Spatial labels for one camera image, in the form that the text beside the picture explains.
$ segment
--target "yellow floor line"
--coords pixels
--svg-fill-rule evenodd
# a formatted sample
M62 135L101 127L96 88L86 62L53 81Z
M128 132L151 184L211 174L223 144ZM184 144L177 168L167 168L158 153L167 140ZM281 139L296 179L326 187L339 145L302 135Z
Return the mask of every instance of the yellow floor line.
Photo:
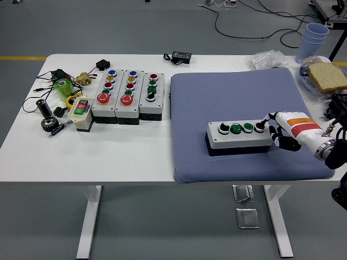
M47 57L28 57L28 56L0 56L0 60L5 61L45 61Z
M335 66L347 66L347 62L332 62Z

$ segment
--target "white table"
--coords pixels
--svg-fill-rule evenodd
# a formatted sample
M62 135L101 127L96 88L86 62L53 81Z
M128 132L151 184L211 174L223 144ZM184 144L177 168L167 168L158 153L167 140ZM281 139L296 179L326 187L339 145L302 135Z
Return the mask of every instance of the white table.
M299 65L293 56L288 58L288 69L292 72L304 101L319 124L327 103L316 100L303 87L298 76ZM106 59L113 69L143 70L149 73L165 74L165 100L162 121L141 121L138 126L93 124L89 133L77 132L69 126L53 138L41 129L41 113L28 114L22 109L0 149L0 184L21 185L77 185L88 198L85 222L83 224L77 258L88 258L92 243L95 219L102 185L157 185L175 184L173 179L174 160L171 144L170 121L170 79L177 73L188 72L242 72L251 70L246 56L193 55L190 64L173 65L162 55L73 55L55 54L47 58L39 74L63 69L72 76L88 72L95 63ZM94 97L101 75L83 90ZM36 80L32 89L48 87L46 80ZM32 89L28 96L36 95ZM64 103L52 92L47 104L53 111ZM36 108L35 100L26 103L25 108ZM60 122L67 120L67 113ZM155 155L156 161L147 159ZM338 186L346 166L336 170L331 179L303 181L242 181L209 184L265 185L275 233L282 257L292 257L287 231L280 211L278 199L295 184L311 184L317 181L333 181Z

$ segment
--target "stacked cups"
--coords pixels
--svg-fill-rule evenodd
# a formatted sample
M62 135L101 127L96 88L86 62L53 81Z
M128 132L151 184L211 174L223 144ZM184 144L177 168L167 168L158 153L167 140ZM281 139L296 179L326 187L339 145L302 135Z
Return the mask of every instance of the stacked cups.
M295 58L296 62L301 64L303 59L315 56L323 45L328 33L329 29L326 26L319 23L309 23L301 39L297 57Z

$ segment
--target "black box base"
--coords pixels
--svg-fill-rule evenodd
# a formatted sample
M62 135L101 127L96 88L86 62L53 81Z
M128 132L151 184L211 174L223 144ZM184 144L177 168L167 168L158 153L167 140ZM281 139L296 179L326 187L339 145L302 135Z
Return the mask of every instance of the black box base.
M207 144L208 154L210 156L234 155L234 154L248 154L248 153L266 153L270 146L254 146L254 147L238 147L238 148L224 148L212 149L208 139L207 132L205 134L205 141Z
M139 125L140 120L138 118L117 118L120 125Z
M76 130L77 130L78 132L90 132L90 131L91 131L91 128L92 128L92 125L93 125L93 122L94 122L94 121L91 122L91 124L89 125L89 128L88 128L88 129L76 128Z
M105 116L95 116L95 123L98 124L117 124L117 118L113 117L113 118L107 118Z
M147 121L161 121L163 115L162 114L141 114L140 113L140 118L141 120L147 120Z

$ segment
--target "red stripe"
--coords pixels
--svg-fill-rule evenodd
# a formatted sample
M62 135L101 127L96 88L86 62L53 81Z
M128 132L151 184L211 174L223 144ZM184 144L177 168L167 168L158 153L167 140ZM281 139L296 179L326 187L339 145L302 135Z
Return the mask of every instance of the red stripe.
M297 137L302 131L311 129L321 129L316 123L304 123L302 125L297 125L292 128L292 134Z

